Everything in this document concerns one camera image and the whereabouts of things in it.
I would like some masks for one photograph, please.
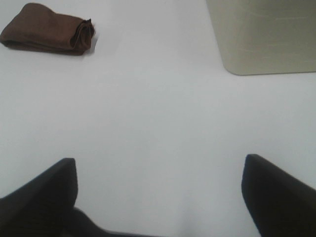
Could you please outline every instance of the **white floor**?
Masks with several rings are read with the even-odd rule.
[[[1,30],[27,2],[2,0]],[[315,73],[226,72],[205,0],[39,2],[91,18],[97,42],[82,57],[0,45],[0,197],[74,157],[76,206],[103,228],[258,237],[248,153],[316,188]]]

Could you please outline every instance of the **beige box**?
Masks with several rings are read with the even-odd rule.
[[[225,68],[316,71],[316,0],[206,0]]]

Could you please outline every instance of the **brown folded cloth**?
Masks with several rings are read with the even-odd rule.
[[[91,20],[28,3],[2,31],[0,42],[14,49],[82,55],[91,48],[93,35]]]

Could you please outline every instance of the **beige object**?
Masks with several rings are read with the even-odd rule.
[[[206,0],[225,68],[316,71],[316,0]]]

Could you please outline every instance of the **folded towel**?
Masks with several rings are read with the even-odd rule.
[[[82,55],[90,49],[93,35],[91,20],[28,3],[2,31],[0,42],[14,49]]]

